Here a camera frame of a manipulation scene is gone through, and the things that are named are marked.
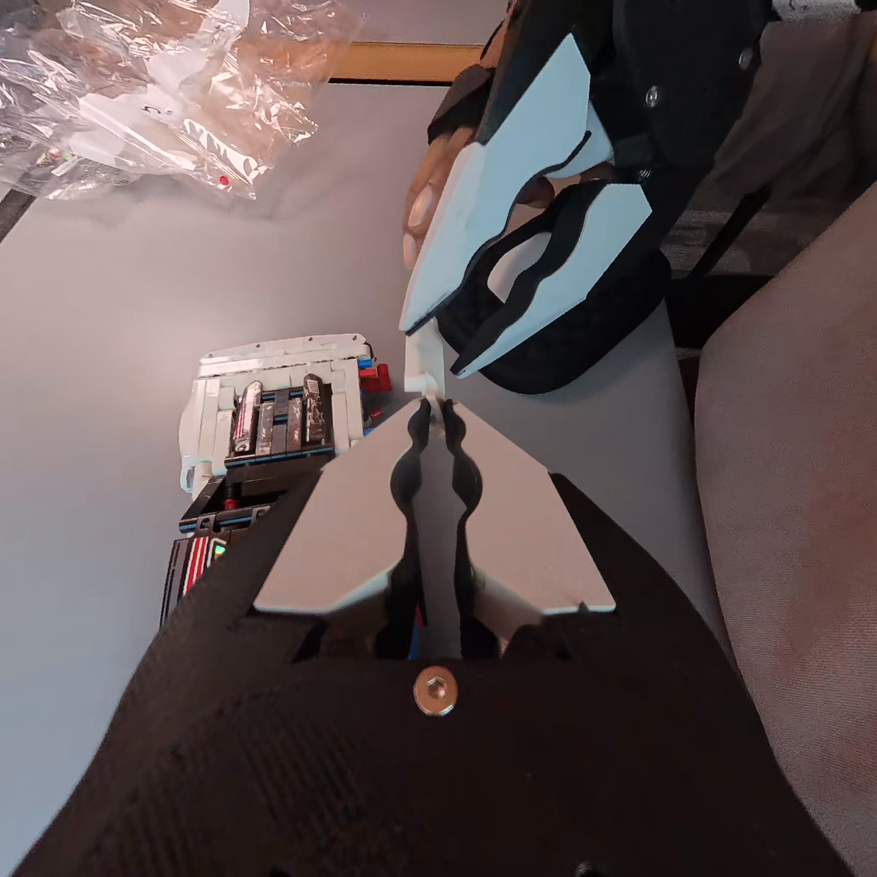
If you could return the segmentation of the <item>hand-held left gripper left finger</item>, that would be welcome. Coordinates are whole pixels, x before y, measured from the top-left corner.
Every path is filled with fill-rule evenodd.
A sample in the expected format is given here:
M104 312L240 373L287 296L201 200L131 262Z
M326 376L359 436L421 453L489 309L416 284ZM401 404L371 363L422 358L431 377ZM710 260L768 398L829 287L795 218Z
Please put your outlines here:
M321 471L263 582L261 613L319 620L406 659L423 602L413 501L431 404L414 401Z

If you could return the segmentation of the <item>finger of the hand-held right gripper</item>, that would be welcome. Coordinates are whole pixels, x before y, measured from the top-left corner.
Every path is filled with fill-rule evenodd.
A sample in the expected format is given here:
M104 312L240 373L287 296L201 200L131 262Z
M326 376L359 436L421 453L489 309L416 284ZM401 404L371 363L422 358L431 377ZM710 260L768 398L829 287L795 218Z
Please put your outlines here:
M452 373L464 378L480 371L582 303L651 213L639 184L586 181L564 189L541 215L488 245L475 258L465 287L488 280L507 253L545 239L499 310L466 343Z
M590 103L589 50L582 32L519 35L503 50L475 138L454 160L413 268L402 332L417 331L457 294L533 179L612 160Z

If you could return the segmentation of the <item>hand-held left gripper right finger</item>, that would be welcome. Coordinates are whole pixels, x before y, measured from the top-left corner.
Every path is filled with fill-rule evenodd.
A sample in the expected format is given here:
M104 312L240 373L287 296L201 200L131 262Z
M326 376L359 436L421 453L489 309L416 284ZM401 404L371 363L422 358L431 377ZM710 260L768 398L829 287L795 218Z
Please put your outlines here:
M464 505L454 564L462 656L493 659L520 628L548 618L615 611L546 467L465 405L446 401L442 411Z

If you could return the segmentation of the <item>white curved brick piece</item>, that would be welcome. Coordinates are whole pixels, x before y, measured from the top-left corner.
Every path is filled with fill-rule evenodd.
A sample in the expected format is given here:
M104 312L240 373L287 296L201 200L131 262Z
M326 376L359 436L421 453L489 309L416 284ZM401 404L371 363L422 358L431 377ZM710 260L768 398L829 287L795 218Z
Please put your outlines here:
M444 340L436 319L422 325L405 339L403 389L430 403L431 434L444 431L445 366Z

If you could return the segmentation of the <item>toy brick race car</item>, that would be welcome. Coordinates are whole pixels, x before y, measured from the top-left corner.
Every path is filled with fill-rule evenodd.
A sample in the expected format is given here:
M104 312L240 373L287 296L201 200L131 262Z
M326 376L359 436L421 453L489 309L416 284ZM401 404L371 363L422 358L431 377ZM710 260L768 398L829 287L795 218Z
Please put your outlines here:
M245 619L290 618L329 638L374 652L319 620L258 612L254 600L316 486L322 469L392 416L370 411L392 389L388 367L357 334L286 338L208 353L181 414L179 522L163 586L159 630L195 627L197 586L244 596L229 611ZM173 620L181 605L182 620Z

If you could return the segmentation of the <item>person's right hand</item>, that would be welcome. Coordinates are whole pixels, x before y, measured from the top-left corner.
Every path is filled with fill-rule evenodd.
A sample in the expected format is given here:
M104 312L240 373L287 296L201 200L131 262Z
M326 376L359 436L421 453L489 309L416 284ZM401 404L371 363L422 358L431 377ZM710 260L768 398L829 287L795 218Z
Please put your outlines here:
M475 128L460 127L436 137L425 152L402 211L402 259L408 270L416 264L455 159L474 135Z

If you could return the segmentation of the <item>crumpled clear plastic bag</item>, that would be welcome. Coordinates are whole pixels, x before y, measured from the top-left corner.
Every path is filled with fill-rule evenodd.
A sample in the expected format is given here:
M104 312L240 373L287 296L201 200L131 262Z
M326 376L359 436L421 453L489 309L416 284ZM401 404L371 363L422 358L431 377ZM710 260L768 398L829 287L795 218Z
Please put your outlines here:
M358 37L345 2L2 2L2 185L46 200L144 177L254 199L312 138Z

